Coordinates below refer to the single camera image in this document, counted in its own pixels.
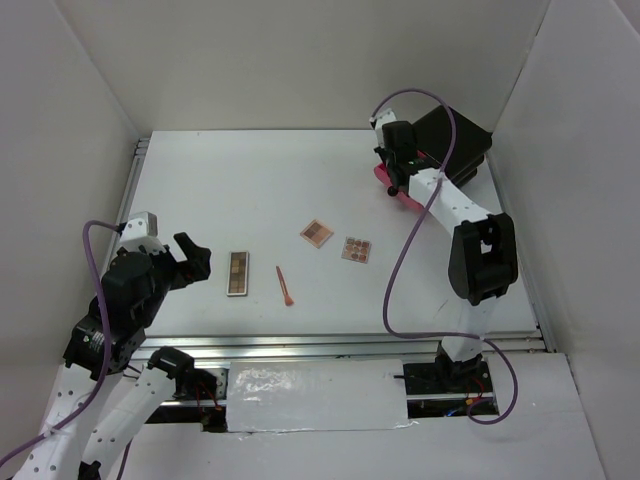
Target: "white wall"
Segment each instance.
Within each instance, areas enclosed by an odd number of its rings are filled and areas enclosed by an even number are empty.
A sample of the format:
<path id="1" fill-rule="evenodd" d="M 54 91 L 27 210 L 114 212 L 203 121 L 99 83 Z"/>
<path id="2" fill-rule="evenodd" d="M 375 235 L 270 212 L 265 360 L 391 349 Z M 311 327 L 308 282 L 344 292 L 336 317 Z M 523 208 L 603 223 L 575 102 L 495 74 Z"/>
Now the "white wall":
<path id="1" fill-rule="evenodd" d="M 492 160 L 611 479 L 638 478 L 639 129 L 638 33 L 611 0 L 554 0 Z"/>
<path id="2" fill-rule="evenodd" d="M 57 0 L 142 133 L 362 128 L 407 86 L 493 128 L 548 0 Z M 424 113 L 405 98 L 399 111 Z"/>
<path id="3" fill-rule="evenodd" d="M 4 455 L 39 427 L 92 297 L 82 225 L 115 220 L 135 135 L 49 1 L 0 2 L 0 65 Z M 95 238 L 104 255 L 108 237 Z"/>

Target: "white panel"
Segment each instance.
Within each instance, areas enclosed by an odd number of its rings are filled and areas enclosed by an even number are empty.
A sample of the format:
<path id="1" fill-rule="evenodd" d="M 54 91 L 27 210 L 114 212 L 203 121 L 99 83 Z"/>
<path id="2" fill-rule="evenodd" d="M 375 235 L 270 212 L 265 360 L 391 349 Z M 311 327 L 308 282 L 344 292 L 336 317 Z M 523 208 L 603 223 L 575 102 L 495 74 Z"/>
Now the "white panel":
<path id="1" fill-rule="evenodd" d="M 407 397 L 400 360 L 232 363 L 230 432 L 401 428 Z"/>
<path id="2" fill-rule="evenodd" d="M 548 0 L 57 0 L 151 130 L 361 128 L 431 88 L 493 128 Z M 424 100 L 398 102 L 417 116 Z"/>
<path id="3" fill-rule="evenodd" d="M 567 395 L 575 389 L 564 356 L 510 358 L 525 404 L 541 388 L 569 386 L 555 398 L 544 394 L 553 409 L 515 411 L 491 427 L 458 417 L 366 432 L 211 434 L 197 425 L 147 425 L 133 441 L 124 478 L 604 480 L 585 416 Z M 509 381 L 506 372 L 492 376 Z M 366 406 L 368 397 L 357 398 Z"/>
<path id="4" fill-rule="evenodd" d="M 114 220 L 133 138 L 50 2 L 0 2 L 0 71 L 4 455 L 37 433 L 70 328 L 86 313 L 82 225 Z M 94 237 L 97 255 L 108 236 Z"/>
<path id="5" fill-rule="evenodd" d="M 175 232 L 212 250 L 206 282 L 172 292 L 150 335 L 384 333 L 382 300 L 417 213 L 375 178 L 372 131 L 154 132 L 132 211 L 158 215 L 172 251 Z M 501 211 L 486 165 L 464 192 Z M 314 218 L 335 234 L 320 249 L 300 237 Z M 372 242 L 364 265 L 340 258 L 346 236 Z M 249 295 L 225 295 L 230 251 L 251 252 Z M 399 331 L 452 328 L 462 301 L 447 268 L 451 237 L 428 218 L 393 291 Z M 285 307 L 282 268 L 295 305 Z M 492 331 L 531 332 L 536 324 L 521 281 L 509 289 Z"/>
<path id="6" fill-rule="evenodd" d="M 612 479 L 637 477 L 639 126 L 637 32 L 610 0 L 554 1 L 492 154 Z"/>

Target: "makeup palette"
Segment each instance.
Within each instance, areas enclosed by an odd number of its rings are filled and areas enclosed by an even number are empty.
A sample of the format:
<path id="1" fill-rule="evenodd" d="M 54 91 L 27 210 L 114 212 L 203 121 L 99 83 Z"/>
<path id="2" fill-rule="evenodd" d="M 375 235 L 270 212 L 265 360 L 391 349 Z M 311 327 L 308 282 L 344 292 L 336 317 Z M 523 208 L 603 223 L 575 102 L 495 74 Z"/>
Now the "makeup palette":
<path id="1" fill-rule="evenodd" d="M 244 297 L 249 286 L 249 252 L 231 252 L 229 255 L 229 282 L 227 297 Z"/>
<path id="2" fill-rule="evenodd" d="M 358 263 L 367 263 L 370 253 L 371 242 L 354 237 L 347 237 L 342 248 L 342 258 Z"/>
<path id="3" fill-rule="evenodd" d="M 302 238 L 313 245 L 316 248 L 320 248 L 324 242 L 329 240 L 329 237 L 333 235 L 333 230 L 320 223 L 318 220 L 314 220 L 307 227 L 300 232 Z"/>

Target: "eyeshadow pan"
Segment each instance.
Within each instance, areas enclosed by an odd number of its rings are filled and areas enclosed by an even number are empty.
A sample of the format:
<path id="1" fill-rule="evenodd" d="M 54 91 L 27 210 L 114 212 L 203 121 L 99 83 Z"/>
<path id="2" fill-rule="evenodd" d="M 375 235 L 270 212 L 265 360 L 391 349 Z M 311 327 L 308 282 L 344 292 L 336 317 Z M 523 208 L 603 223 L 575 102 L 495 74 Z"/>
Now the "eyeshadow pan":
<path id="1" fill-rule="evenodd" d="M 318 220 L 311 222 L 300 233 L 302 238 L 316 248 L 320 248 L 322 244 L 331 237 L 331 235 L 333 235 L 333 230 Z"/>
<path id="2" fill-rule="evenodd" d="M 248 280 L 249 252 L 231 252 L 229 254 L 227 297 L 240 297 L 246 295 Z"/>
<path id="3" fill-rule="evenodd" d="M 370 241 L 347 237 L 344 242 L 344 247 L 342 248 L 342 258 L 358 263 L 367 263 L 369 261 L 370 250 Z"/>

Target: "rectangular eyeshadow palette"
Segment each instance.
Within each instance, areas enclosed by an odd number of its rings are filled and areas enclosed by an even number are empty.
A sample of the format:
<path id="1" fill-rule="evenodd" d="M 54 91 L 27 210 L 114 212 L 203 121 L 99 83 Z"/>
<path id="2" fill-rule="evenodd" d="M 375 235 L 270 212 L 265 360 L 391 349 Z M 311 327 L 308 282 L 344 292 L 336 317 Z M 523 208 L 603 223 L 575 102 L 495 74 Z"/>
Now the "rectangular eyeshadow palette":
<path id="1" fill-rule="evenodd" d="M 314 220 L 307 227 L 300 232 L 302 238 L 313 245 L 316 248 L 320 248 L 324 242 L 329 240 L 329 237 L 333 235 L 333 230 L 320 223 L 318 220 Z"/>
<path id="2" fill-rule="evenodd" d="M 359 238 L 347 237 L 342 248 L 342 258 L 358 263 L 367 263 L 371 254 L 371 242 Z"/>
<path id="3" fill-rule="evenodd" d="M 244 297 L 249 286 L 249 252 L 231 252 L 229 255 L 229 283 L 227 297 Z"/>

